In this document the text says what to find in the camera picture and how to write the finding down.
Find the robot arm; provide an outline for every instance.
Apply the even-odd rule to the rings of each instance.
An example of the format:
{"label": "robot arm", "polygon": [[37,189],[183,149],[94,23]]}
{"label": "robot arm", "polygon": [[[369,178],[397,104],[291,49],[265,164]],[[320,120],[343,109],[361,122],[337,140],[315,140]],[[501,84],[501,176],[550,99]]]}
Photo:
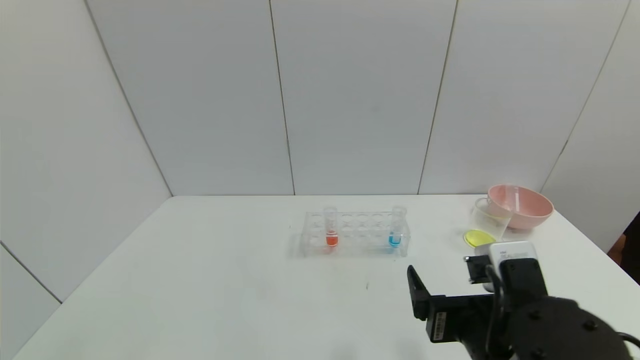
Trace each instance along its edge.
{"label": "robot arm", "polygon": [[493,294],[460,297],[429,294],[409,266],[413,315],[427,321],[432,343],[459,341],[473,360],[631,360],[623,340],[637,339],[573,300],[548,296],[536,258],[528,241],[476,248],[465,258],[469,281]]}

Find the test tube with blue liquid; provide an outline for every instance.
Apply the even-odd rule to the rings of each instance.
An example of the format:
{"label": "test tube with blue liquid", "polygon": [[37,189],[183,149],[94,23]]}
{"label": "test tube with blue liquid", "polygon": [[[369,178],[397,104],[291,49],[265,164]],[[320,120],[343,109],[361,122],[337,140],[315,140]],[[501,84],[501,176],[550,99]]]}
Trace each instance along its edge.
{"label": "test tube with blue liquid", "polygon": [[404,231],[404,218],[406,216],[406,208],[402,206],[394,206],[391,210],[391,230],[389,232],[389,245],[392,247],[400,246]]}

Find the white wall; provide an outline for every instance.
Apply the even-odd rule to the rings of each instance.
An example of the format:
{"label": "white wall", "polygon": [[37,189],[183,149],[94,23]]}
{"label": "white wall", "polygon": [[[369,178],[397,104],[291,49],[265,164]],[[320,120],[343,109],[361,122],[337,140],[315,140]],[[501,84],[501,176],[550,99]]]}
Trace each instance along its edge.
{"label": "white wall", "polygon": [[0,236],[64,300],[170,194],[82,0],[2,12]]}
{"label": "white wall", "polygon": [[628,0],[460,0],[420,193],[539,191]]}
{"label": "white wall", "polygon": [[543,189],[556,209],[604,251],[640,211],[638,34],[640,1],[632,0],[589,101]]}
{"label": "white wall", "polygon": [[89,0],[174,195],[293,194],[267,0]]}
{"label": "white wall", "polygon": [[60,303],[0,247],[2,304],[0,358],[10,360]]}
{"label": "white wall", "polygon": [[274,0],[296,194],[417,193],[455,0]]}

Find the blue liquid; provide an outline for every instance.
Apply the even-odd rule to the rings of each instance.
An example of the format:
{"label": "blue liquid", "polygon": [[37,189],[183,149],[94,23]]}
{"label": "blue liquid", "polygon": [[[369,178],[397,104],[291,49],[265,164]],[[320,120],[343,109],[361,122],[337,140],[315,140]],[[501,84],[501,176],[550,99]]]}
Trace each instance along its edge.
{"label": "blue liquid", "polygon": [[401,237],[398,236],[397,237],[398,241],[397,242],[394,241],[394,233],[393,233],[393,231],[391,233],[389,233],[389,245],[391,245],[392,247],[398,247],[400,245],[400,239],[401,239]]}

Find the label sticker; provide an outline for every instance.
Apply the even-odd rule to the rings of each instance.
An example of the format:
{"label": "label sticker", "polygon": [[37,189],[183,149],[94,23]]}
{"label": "label sticker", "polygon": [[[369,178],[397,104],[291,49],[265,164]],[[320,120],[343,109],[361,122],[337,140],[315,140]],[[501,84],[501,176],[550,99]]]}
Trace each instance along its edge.
{"label": "label sticker", "polygon": [[442,338],[444,338],[444,326],[445,323],[447,322],[447,313],[437,313],[436,314],[436,325],[435,325],[435,329],[433,330],[434,335],[433,335],[433,341],[440,341],[442,340]]}

